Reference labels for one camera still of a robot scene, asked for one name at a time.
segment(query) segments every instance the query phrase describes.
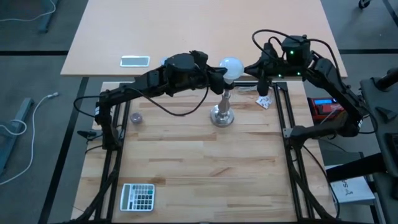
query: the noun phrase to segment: white cable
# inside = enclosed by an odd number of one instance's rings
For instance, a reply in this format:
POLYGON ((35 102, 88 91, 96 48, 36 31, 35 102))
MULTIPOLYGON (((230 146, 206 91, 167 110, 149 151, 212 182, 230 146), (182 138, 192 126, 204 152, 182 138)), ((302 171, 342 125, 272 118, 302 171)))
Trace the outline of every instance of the white cable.
POLYGON ((19 174, 15 175, 14 177, 11 177, 10 179, 8 179, 8 180, 6 180, 6 181, 1 182, 0 185, 6 184, 6 183, 8 183, 8 182, 14 180, 15 178, 19 177, 20 175, 24 174, 24 173, 30 168, 30 166, 32 165, 32 162, 33 162, 33 155, 34 155, 34 143, 35 143, 35 114, 36 114, 37 108, 39 108, 39 106, 42 104, 42 102, 43 102, 45 99, 51 99, 51 98, 54 98, 54 97, 56 97, 56 96, 58 96, 58 95, 59 95, 58 93, 54 93, 54 94, 47 95, 47 96, 43 97, 43 98, 39 101, 39 103, 36 105, 35 110, 33 110, 33 115, 32 115, 32 129, 33 129, 33 134, 32 134, 32 144, 31 144, 31 146, 30 146, 30 162, 29 162, 29 165, 28 165, 22 172, 20 172, 19 174))
POLYGON ((55 6, 54 2, 52 0, 50 0, 50 2, 52 4, 52 6, 53 6, 52 11, 40 14, 40 15, 36 16, 33 19, 15 19, 15 18, 10 18, 10 19, 0 19, 0 22, 7 22, 7 21, 32 22, 32 21, 35 21, 36 19, 38 19, 38 18, 40 18, 42 16, 45 16, 45 15, 48 15, 48 14, 54 13, 55 10, 57 10, 57 7, 55 6))
POLYGON ((321 121, 320 124, 323 124, 323 122, 325 122, 325 121, 330 117, 330 115, 332 115, 336 110, 337 110, 337 108, 334 109, 333 111, 331 111, 331 112, 328 114, 328 116, 326 116, 326 118, 324 118, 323 121, 321 121))
POLYGON ((25 122, 18 120, 18 119, 12 119, 12 120, 10 120, 10 122, 21 123, 24 126, 24 130, 21 131, 20 133, 13 133, 12 131, 10 131, 7 127, 5 127, 2 124, 0 124, 0 127, 4 128, 8 133, 10 133, 11 135, 14 135, 14 136, 20 136, 21 134, 24 134, 26 132, 27 126, 26 126, 25 122))

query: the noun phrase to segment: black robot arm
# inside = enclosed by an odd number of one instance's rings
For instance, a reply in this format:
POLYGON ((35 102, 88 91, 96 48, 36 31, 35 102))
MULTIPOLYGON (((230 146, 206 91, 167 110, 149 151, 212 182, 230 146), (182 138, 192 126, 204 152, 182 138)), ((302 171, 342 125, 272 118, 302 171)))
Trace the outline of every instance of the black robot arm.
POLYGON ((164 93, 173 96, 189 89, 210 88, 217 95, 222 94, 227 69, 210 67, 207 60, 207 54, 199 51, 177 54, 163 66, 136 77, 134 83, 102 92, 96 103, 95 121, 102 128, 103 149, 117 150, 121 145, 118 130, 111 125, 114 105, 142 96, 152 98, 164 93))
POLYGON ((301 148, 308 138, 319 138, 329 134, 344 137, 356 136, 367 115, 364 101, 355 95, 350 86, 341 81, 340 73, 327 58, 310 50, 307 36, 289 36, 281 44, 286 59, 279 57, 271 43, 265 43, 259 60, 247 66, 244 72, 258 78, 257 90, 266 96, 272 79, 298 77, 308 80, 316 87, 326 90, 345 110, 333 121, 304 127, 295 126, 285 130, 285 136, 294 148, 301 148))

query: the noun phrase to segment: light bulb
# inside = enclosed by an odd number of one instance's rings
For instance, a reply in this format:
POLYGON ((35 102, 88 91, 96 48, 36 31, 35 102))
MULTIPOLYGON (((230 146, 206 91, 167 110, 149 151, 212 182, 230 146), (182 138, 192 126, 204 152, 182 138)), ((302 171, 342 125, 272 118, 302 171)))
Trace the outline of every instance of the light bulb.
POLYGON ((228 69, 224 74, 224 81, 227 84, 231 84, 235 79, 238 79, 244 72, 243 63, 234 57, 224 58, 220 62, 220 67, 228 69))

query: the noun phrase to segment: power cord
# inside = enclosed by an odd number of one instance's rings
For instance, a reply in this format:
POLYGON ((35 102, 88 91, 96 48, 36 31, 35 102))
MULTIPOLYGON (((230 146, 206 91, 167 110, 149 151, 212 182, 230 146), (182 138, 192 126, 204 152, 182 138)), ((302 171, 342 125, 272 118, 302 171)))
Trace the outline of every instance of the power cord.
MULTIPOLYGON (((257 41, 256 41, 256 34, 261 33, 261 32, 271 32, 271 33, 279 34, 279 35, 282 35, 282 36, 284 36, 284 37, 286 37, 286 38, 289 38, 289 39, 292 39, 292 40, 294 40, 294 41, 300 42, 299 40, 297 40, 297 39, 295 39, 295 38, 293 38, 293 37, 291 37, 291 36, 289 36, 289 35, 287 35, 287 34, 284 34, 284 33, 282 33, 282 32, 279 32, 279 31, 277 31, 277 30, 261 29, 261 30, 255 31, 255 32, 252 34, 252 36, 251 36, 251 40, 253 41, 254 45, 255 45, 258 49, 260 49, 264 54, 268 55, 268 57, 270 57, 271 59, 276 60, 276 61, 278 61, 279 58, 274 58, 273 56, 269 55, 269 53, 267 53, 267 52, 257 43, 257 41)), ((268 42, 270 42, 271 39, 277 40, 277 41, 278 41, 278 44, 282 45, 282 43, 280 42, 280 40, 279 40, 278 38, 276 38, 276 37, 271 37, 270 39, 268 39, 268 42)))
POLYGON ((12 177, 12 178, 10 178, 10 179, 8 179, 8 180, 6 180, 6 181, 1 182, 0 185, 6 184, 6 183, 8 183, 8 182, 14 180, 15 178, 21 176, 21 175, 24 174, 24 173, 30 168, 30 166, 32 165, 32 162, 33 162, 33 155, 34 155, 35 132, 36 132, 36 129, 35 129, 35 115, 36 115, 37 108, 39 108, 39 106, 42 104, 42 102, 43 102, 44 100, 46 100, 46 99, 52 99, 52 98, 54 98, 54 97, 56 97, 56 96, 58 96, 58 95, 59 95, 58 92, 55 92, 55 93, 53 93, 53 94, 51 94, 51 95, 47 95, 47 96, 43 97, 43 98, 39 101, 39 103, 36 105, 35 109, 33 110, 33 115, 32 115, 32 129, 33 129, 33 133, 32 133, 32 144, 31 144, 31 146, 30 146, 30 162, 29 162, 29 165, 28 165, 22 172, 20 172, 19 174, 15 175, 14 177, 12 177))
POLYGON ((328 178, 328 176, 326 175, 326 172, 323 170, 323 167, 322 167, 322 165, 319 163, 318 159, 312 154, 311 151, 308 150, 308 148, 307 148, 306 146, 303 146, 303 148, 311 155, 311 157, 313 158, 313 160, 317 163, 318 167, 321 169, 323 175, 325 176, 326 181, 328 182, 329 188, 330 188, 330 190, 331 190, 331 192, 332 192, 332 194, 333 194, 333 196, 334 196, 334 198, 335 198, 335 200, 336 200, 336 204, 337 204, 337 214, 336 214, 336 217, 335 217, 335 218, 337 219, 337 218, 340 216, 340 203, 339 203, 339 201, 338 201, 338 199, 337 199, 335 190, 333 190, 333 187, 331 187, 329 178, 328 178))
POLYGON ((77 108, 76 102, 79 101, 79 100, 87 99, 87 98, 100 98, 100 97, 101 97, 101 96, 81 96, 81 97, 78 97, 78 98, 76 98, 75 101, 73 102, 73 107, 74 107, 79 113, 82 113, 82 114, 87 115, 87 116, 89 116, 89 117, 95 118, 94 115, 91 115, 91 114, 89 114, 89 113, 86 113, 86 112, 84 112, 84 111, 79 110, 79 109, 77 108))
POLYGON ((10 19, 0 19, 0 22, 7 22, 7 21, 32 22, 32 21, 35 21, 36 19, 38 19, 38 18, 40 18, 42 16, 49 15, 51 13, 54 13, 57 10, 57 7, 55 6, 54 2, 52 0, 50 0, 50 2, 52 4, 52 6, 53 6, 53 9, 50 12, 46 12, 46 13, 40 14, 40 15, 36 16, 33 19, 15 19, 15 18, 10 18, 10 19))
POLYGON ((188 115, 188 114, 192 114, 192 113, 195 112, 195 111, 200 107, 200 105, 204 102, 204 100, 206 99, 207 94, 208 94, 208 92, 209 92, 209 87, 207 86, 207 87, 206 87, 206 93, 205 93, 205 95, 203 96, 203 98, 201 99, 201 101, 199 102, 199 104, 198 104, 193 110, 188 111, 188 112, 186 112, 186 113, 177 114, 177 113, 173 113, 173 112, 169 111, 168 109, 164 108, 162 105, 156 103, 153 99, 151 99, 151 98, 149 98, 148 96, 144 95, 141 91, 139 91, 139 90, 137 90, 137 89, 135 89, 135 88, 130 88, 130 89, 132 89, 132 90, 138 92, 139 94, 141 94, 142 97, 144 97, 145 99, 149 100, 151 103, 155 104, 157 107, 159 107, 160 109, 164 110, 166 113, 168 113, 168 114, 170 114, 170 115, 173 115, 173 116, 185 116, 185 115, 188 115))
POLYGON ((9 134, 13 135, 13 136, 20 136, 21 134, 24 134, 26 132, 27 129, 27 125, 25 122, 18 120, 18 119, 12 119, 10 120, 10 122, 18 122, 21 123, 24 126, 24 130, 21 131, 20 133, 13 133, 12 131, 8 130, 8 128, 5 125, 0 124, 0 127, 4 128, 9 134))
POLYGON ((91 151, 91 150, 97 149, 97 148, 99 148, 99 147, 102 147, 102 145, 91 147, 91 148, 87 149, 85 153, 87 153, 87 152, 89 152, 89 151, 91 151))
POLYGON ((277 37, 275 37, 275 36, 270 37, 270 38, 268 39, 268 43, 271 44, 271 40, 272 40, 272 39, 276 40, 276 42, 278 42, 279 46, 282 46, 282 42, 281 42, 277 37))
POLYGON ((309 39, 308 41, 310 41, 310 42, 312 41, 312 42, 321 43, 321 44, 325 45, 325 46, 328 48, 328 50, 329 50, 329 52, 330 52, 330 54, 331 54, 331 57, 332 57, 332 59, 333 59, 333 63, 335 64, 337 74, 338 74, 338 76, 340 77, 340 69, 339 69, 339 67, 338 67, 338 63, 337 63, 337 60, 336 60, 336 56, 335 56, 335 54, 333 53, 333 50, 331 49, 330 45, 329 45, 328 43, 326 43, 325 41, 323 41, 323 40, 318 40, 318 39, 309 39))
POLYGON ((323 142, 325 142, 325 143, 328 143, 328 144, 331 144, 332 146, 335 146, 335 147, 337 147, 338 149, 342 150, 343 152, 347 152, 347 150, 343 149, 342 147, 340 147, 340 146, 336 145, 336 144, 335 144, 335 143, 333 143, 333 142, 326 141, 326 140, 324 140, 324 139, 318 139, 318 140, 319 140, 319 141, 323 141, 323 142))

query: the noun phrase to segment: wooden table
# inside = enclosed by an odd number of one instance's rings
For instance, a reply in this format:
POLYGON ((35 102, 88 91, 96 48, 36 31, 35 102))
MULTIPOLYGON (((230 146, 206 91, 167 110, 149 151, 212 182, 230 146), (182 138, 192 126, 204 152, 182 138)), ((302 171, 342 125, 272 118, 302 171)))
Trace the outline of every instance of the wooden table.
MULTIPOLYGON (((211 66, 225 57, 247 66, 261 54, 251 40, 259 29, 324 40, 336 54, 341 76, 347 77, 320 0, 90 0, 61 74, 141 75, 160 66, 164 57, 189 50, 208 54, 211 66), (122 68, 123 55, 148 55, 150 65, 122 68)), ((263 45, 272 35, 256 39, 263 45)), ((331 58, 322 44, 312 43, 312 50, 331 58)))
MULTIPOLYGON (((104 83, 102 91, 118 86, 104 83)), ((288 82, 288 88, 297 125, 313 125, 302 82, 288 82)), ((173 98, 154 99, 182 113, 196 106, 203 94, 204 90, 184 91, 173 98)), ((210 110, 220 99, 209 93, 202 106, 186 117, 168 115, 144 98, 131 101, 130 113, 141 112, 144 122, 138 126, 128 122, 113 222, 296 220, 275 103, 265 110, 255 103, 257 92, 233 90, 234 123, 217 128, 211 124, 210 110), (121 212, 124 183, 155 184, 154 211, 121 212)), ((99 144, 96 141, 88 147, 99 144)), ((323 163, 318 143, 308 140, 305 145, 323 163)), ((102 149, 87 153, 72 218, 98 192, 104 158, 102 149)), ((333 215, 333 200, 321 170, 305 151, 303 161, 310 190, 333 215)))

